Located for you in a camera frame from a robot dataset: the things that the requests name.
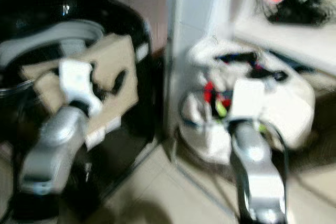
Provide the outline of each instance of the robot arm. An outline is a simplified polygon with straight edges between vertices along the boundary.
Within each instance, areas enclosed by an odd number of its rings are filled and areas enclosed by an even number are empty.
[[[57,222],[58,196],[85,141],[89,117],[102,109],[92,90],[91,73],[89,63],[71,59],[60,62],[60,86],[69,105],[42,126],[39,140],[25,157],[9,223]]]
[[[241,223],[286,223],[285,187],[271,159],[271,148],[256,129],[265,85],[240,79],[230,109],[230,162],[236,174]]]

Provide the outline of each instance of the green object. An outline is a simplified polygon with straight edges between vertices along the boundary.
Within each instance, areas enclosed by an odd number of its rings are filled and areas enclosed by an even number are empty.
[[[266,126],[263,125],[263,124],[259,125],[259,132],[266,133],[266,132],[267,132],[267,128],[266,128]]]
[[[223,106],[220,100],[216,100],[216,110],[220,117],[225,117],[227,114],[226,108]]]

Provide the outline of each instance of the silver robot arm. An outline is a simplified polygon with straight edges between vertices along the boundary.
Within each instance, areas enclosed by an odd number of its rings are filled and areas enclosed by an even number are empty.
[[[75,154],[85,141],[87,125],[84,111],[74,106],[62,107],[46,122],[24,160],[19,190],[37,195],[61,193]]]
[[[92,90],[91,73],[92,66],[87,62],[60,62],[60,87],[69,105],[61,107],[42,126],[39,140],[25,157],[8,224],[57,223],[58,197],[85,142],[89,117],[102,108]]]
[[[236,123],[231,134],[240,222],[286,223],[285,188],[270,146],[252,121]]]

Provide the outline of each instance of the silver metal part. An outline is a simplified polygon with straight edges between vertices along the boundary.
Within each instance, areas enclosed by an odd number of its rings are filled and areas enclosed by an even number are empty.
[[[269,145],[252,123],[237,124],[232,149],[241,218],[257,223],[285,223],[284,185],[272,163]]]
[[[24,160],[19,190],[38,195],[62,192],[75,154],[84,143],[87,125],[86,115],[71,106],[62,107],[51,117]]]
[[[103,28],[98,23],[89,20],[73,20],[61,22],[51,26],[40,33],[34,35],[11,39],[0,44],[0,68],[5,68],[21,54],[41,46],[60,42],[61,51],[65,56],[69,56],[69,46],[65,43],[73,42],[74,39],[85,41],[97,41],[103,37]],[[80,49],[78,42],[72,44],[76,52]]]

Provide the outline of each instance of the white cloth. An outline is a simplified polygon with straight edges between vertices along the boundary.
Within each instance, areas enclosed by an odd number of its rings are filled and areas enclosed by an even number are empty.
[[[204,38],[188,53],[188,61],[199,68],[218,91],[232,89],[237,79],[246,74],[246,65],[225,64],[215,56],[238,52],[259,52],[259,63],[266,69],[282,70],[288,74],[285,82],[277,82],[277,89],[266,94],[265,110],[261,119],[275,124],[284,136],[285,143],[292,149],[305,145],[314,117],[315,96],[312,87],[298,73],[272,54],[258,48],[229,40],[215,41]],[[279,142],[275,148],[282,149]]]
[[[206,162],[229,164],[231,136],[222,124],[205,123],[205,108],[202,96],[189,94],[183,106],[183,115],[201,127],[181,123],[180,131],[186,144]]]

